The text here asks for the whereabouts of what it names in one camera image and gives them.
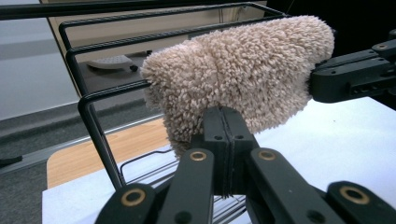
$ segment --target wooden board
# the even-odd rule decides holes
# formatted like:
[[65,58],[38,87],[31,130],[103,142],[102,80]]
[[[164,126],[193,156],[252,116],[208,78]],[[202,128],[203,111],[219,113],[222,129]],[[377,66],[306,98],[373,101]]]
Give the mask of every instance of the wooden board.
[[[163,120],[144,123],[107,136],[117,162],[127,161],[169,144]],[[104,165],[92,141],[55,152],[47,162],[48,188],[101,170]]]

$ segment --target dish rack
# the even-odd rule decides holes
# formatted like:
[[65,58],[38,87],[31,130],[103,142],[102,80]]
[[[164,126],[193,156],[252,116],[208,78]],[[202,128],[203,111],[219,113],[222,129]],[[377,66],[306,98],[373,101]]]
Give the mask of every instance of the dish rack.
[[[179,5],[173,4],[170,7],[183,7],[183,5],[182,3],[180,3]],[[125,39],[80,46],[75,48],[72,48],[69,37],[67,35],[67,29],[70,27],[88,26],[93,24],[107,23],[114,21],[133,21],[137,19],[165,17],[176,14],[193,13],[193,12],[207,11],[214,9],[221,10],[224,8],[231,8],[231,7],[254,7],[257,8],[258,10],[262,10],[264,12],[264,17],[254,20],[247,20],[247,21],[231,21],[226,23],[220,22],[216,24],[203,25],[203,26],[192,27],[187,29],[179,29],[175,31],[162,32],[153,35],[141,35],[132,38],[125,38]],[[142,157],[127,161],[119,169],[114,159],[110,145],[107,142],[105,132],[102,129],[100,125],[100,121],[96,115],[96,110],[94,108],[93,103],[114,96],[122,95],[127,92],[145,89],[150,86],[150,83],[145,79],[141,79],[121,86],[108,88],[101,91],[89,92],[85,80],[83,78],[83,75],[81,74],[81,71],[78,67],[78,62],[76,57],[79,54],[92,53],[105,49],[132,46],[135,44],[140,44],[144,42],[155,41],[155,40],[160,40],[160,39],[165,39],[180,35],[201,34],[213,30],[227,29],[230,27],[257,23],[262,21],[270,21],[270,20],[281,19],[286,17],[288,17],[287,14],[274,10],[272,8],[261,6],[256,3],[243,2],[243,3],[220,4],[220,5],[210,5],[210,6],[200,6],[200,7],[188,7],[182,9],[165,9],[162,11],[155,11],[155,12],[135,13],[135,14],[121,15],[121,16],[103,17],[103,18],[78,20],[78,21],[65,21],[61,23],[59,26],[59,32],[67,50],[65,54],[65,60],[70,69],[71,75],[75,81],[79,94],[81,96],[78,102],[78,111],[91,136],[94,146],[99,154],[99,157],[103,165],[105,166],[106,172],[114,188],[120,189],[123,186],[127,185],[125,178],[122,174],[122,167],[124,167],[125,164],[130,163],[131,161],[141,159],[142,157],[145,157],[147,155],[151,155],[153,153],[161,153],[161,152],[153,151],[149,154],[143,155]]]

